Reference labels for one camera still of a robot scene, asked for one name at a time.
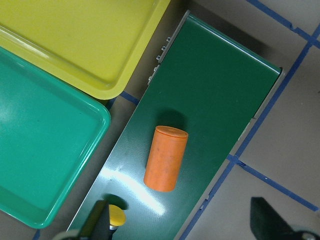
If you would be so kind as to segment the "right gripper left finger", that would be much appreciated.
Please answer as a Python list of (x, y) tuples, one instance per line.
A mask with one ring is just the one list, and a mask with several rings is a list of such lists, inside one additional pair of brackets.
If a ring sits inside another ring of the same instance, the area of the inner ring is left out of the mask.
[(112, 240), (115, 229), (111, 227), (110, 207), (107, 200), (98, 200), (82, 228), (66, 240)]

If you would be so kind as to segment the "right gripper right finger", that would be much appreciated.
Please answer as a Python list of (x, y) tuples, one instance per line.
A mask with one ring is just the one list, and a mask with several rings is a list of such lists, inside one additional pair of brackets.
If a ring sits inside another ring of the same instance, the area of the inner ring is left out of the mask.
[(308, 230), (294, 230), (263, 198), (250, 200), (250, 230), (257, 240), (318, 240), (320, 235)]

